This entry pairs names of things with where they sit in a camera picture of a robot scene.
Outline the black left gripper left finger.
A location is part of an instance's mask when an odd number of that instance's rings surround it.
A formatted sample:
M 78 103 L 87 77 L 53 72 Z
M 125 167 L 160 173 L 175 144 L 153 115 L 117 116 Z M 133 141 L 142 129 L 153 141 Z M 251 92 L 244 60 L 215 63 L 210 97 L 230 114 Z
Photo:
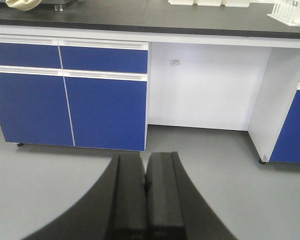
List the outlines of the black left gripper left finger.
M 138 153 L 114 155 L 73 206 L 28 240 L 145 240 L 145 170 Z

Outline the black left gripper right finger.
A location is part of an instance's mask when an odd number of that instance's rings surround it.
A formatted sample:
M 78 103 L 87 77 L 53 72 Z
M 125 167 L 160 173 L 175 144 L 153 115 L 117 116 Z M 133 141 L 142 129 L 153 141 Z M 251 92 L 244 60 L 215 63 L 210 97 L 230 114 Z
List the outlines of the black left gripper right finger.
M 146 170 L 148 239 L 234 240 L 199 193 L 177 152 L 153 152 Z

